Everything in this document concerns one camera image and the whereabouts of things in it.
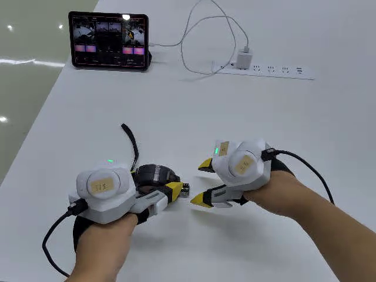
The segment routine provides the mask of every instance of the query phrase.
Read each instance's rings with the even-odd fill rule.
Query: gray floor
[[[4,0],[0,9],[0,183],[69,55],[69,11],[97,0]]]

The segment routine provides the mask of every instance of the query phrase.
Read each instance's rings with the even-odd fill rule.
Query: black cable
[[[63,271],[60,267],[58,267],[58,265],[53,261],[50,253],[48,252],[48,249],[47,249],[47,246],[46,246],[46,243],[48,241],[48,238],[49,236],[51,236],[52,232],[56,229],[56,227],[63,221],[65,220],[67,217],[71,216],[72,215],[72,212],[71,211],[67,211],[65,214],[63,214],[59,219],[57,219],[57,221],[55,221],[55,223],[51,226],[51,228],[48,230],[45,238],[43,239],[43,243],[42,243],[42,249],[43,249],[43,252],[45,253],[49,263],[51,263],[52,267],[54,269],[56,269],[58,272],[60,272],[61,274],[63,274],[65,277],[69,277],[69,274],[66,273],[65,271]]]
[[[43,239],[43,242],[42,242],[42,250],[45,253],[49,263],[52,265],[52,267],[54,269],[56,269],[58,272],[63,274],[65,277],[69,277],[69,274],[67,272],[63,271],[60,267],[58,267],[58,265],[53,261],[51,255],[50,255],[50,253],[47,249],[46,244],[47,244],[47,241],[50,238],[52,232],[57,228],[57,226],[63,220],[65,220],[69,216],[77,216],[87,209],[88,209],[88,203],[86,202],[85,199],[78,199],[77,201],[74,201],[72,204],[69,205],[66,213],[63,214],[61,217],[59,217],[57,219],[57,221],[55,221],[55,223],[50,227],[50,229],[48,230],[48,232],[47,232],[47,234],[46,234],[46,236],[45,236],[45,238]]]
[[[276,150],[275,148],[270,148],[270,149],[266,149],[264,150],[262,153],[261,153],[261,158],[263,161],[267,161],[267,160],[271,160],[271,157],[274,157],[274,156],[277,156],[279,154],[282,154],[282,155],[288,155],[288,156],[291,156],[291,157],[294,157],[296,159],[298,159],[299,161],[301,161],[302,163],[304,163],[310,170],[312,170],[312,172],[314,174],[316,174],[316,176],[321,180],[321,182],[323,183],[324,187],[325,187],[325,190],[327,191],[327,194],[328,194],[328,197],[329,197],[329,200],[332,204],[334,204],[334,200],[333,200],[333,197],[331,195],[331,192],[329,190],[329,187],[327,185],[327,183],[325,182],[324,178],[321,176],[321,174],[319,174],[319,172],[317,170],[315,170],[315,168],[309,164],[309,162],[307,162],[306,160],[304,160],[302,157],[298,156],[297,154],[294,154],[294,153],[291,153],[289,151],[285,151],[285,150]]]
[[[122,129],[127,133],[132,145],[133,145],[133,151],[135,152],[135,160],[133,161],[132,167],[130,168],[130,171],[134,171],[136,167],[137,160],[139,158],[139,149],[137,148],[136,138],[133,135],[131,129],[126,126],[124,123],[121,125]]]

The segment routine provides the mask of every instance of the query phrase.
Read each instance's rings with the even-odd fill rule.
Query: tablet screen
[[[75,66],[147,68],[147,16],[71,12]]]

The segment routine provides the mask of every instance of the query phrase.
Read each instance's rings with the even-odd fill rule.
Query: power strip
[[[236,62],[232,62],[218,73],[226,73],[229,75],[251,75],[251,76],[267,76],[271,78],[297,78],[313,80],[314,75],[311,69],[303,66],[276,66],[273,64],[265,65],[260,63],[252,63],[249,69],[237,69]],[[213,62],[212,71],[222,68],[218,62]]]

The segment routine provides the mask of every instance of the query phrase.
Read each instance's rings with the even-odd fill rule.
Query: white table
[[[170,43],[181,35],[193,4],[100,0],[96,11],[148,14],[150,41]],[[154,63],[147,73],[76,70],[68,62],[0,188],[0,280],[61,279],[43,255],[42,239],[65,211],[80,171],[106,159],[131,164],[123,122],[137,138],[139,164],[173,168],[191,184],[191,196],[218,183],[196,170],[216,138],[261,136],[305,157],[324,175],[337,205],[376,229],[374,1],[219,4],[249,33],[254,61],[309,66],[317,79],[216,75],[195,80],[180,64],[178,49],[151,49]],[[206,3],[194,19],[214,13]],[[224,19],[201,27],[185,43],[191,67],[200,69],[231,51]],[[282,159],[325,195],[301,163]],[[63,222],[49,242],[66,271],[75,261],[73,220]],[[336,278],[292,220],[252,203],[205,210],[187,199],[136,228],[119,274],[119,281],[229,280]]]

